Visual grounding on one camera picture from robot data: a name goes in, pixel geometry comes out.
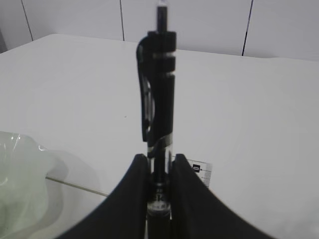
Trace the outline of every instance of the white wall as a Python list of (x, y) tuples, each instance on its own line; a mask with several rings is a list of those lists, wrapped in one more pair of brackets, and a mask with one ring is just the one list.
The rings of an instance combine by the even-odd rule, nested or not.
[[(125, 40), (156, 27), (158, 0), (122, 0)], [(178, 49), (240, 55), (251, 0), (169, 0), (169, 29)]]
[(254, 0), (245, 56), (319, 61), (319, 0)]
[(53, 33), (122, 39), (119, 0), (23, 0), (34, 39)]
[(32, 41), (20, 0), (0, 0), (0, 31), (7, 49)]
[[(0, 0), (9, 49), (31, 41), (21, 0)], [(23, 0), (34, 39), (52, 33), (139, 41), (157, 0)], [(241, 55), (252, 0), (168, 0), (179, 49)], [(319, 60), (318, 0), (254, 0), (245, 56)]]

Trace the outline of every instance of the pen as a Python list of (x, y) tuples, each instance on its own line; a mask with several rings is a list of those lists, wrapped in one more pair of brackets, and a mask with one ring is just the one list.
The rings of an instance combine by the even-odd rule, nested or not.
[(137, 47), (142, 100), (142, 135), (150, 172), (147, 217), (149, 238), (168, 238), (169, 173), (172, 156), (176, 33), (167, 31), (167, 4), (157, 6), (157, 30)]

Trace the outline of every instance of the black holder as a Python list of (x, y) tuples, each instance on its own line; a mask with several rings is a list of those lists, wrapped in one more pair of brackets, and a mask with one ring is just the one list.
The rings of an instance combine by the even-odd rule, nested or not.
[[(150, 174), (148, 160), (137, 154), (114, 191), (90, 215), (58, 239), (143, 239)], [(183, 154), (171, 172), (169, 231), (150, 239), (271, 239), (227, 208), (202, 183)], [(152, 223), (156, 231), (165, 225)]]

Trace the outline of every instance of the white table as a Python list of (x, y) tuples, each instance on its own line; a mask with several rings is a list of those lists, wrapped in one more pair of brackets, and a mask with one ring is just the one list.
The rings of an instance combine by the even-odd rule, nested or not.
[[(136, 43), (50, 35), (0, 55), (0, 130), (54, 150), (50, 177), (109, 194), (142, 143)], [(278, 238), (319, 237), (319, 63), (177, 51), (174, 152)]]

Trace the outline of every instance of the clear plastic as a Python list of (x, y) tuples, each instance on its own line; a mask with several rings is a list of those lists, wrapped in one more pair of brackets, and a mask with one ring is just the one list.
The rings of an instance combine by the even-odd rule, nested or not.
[(48, 208), (54, 155), (32, 138), (0, 131), (0, 239), (36, 224)]

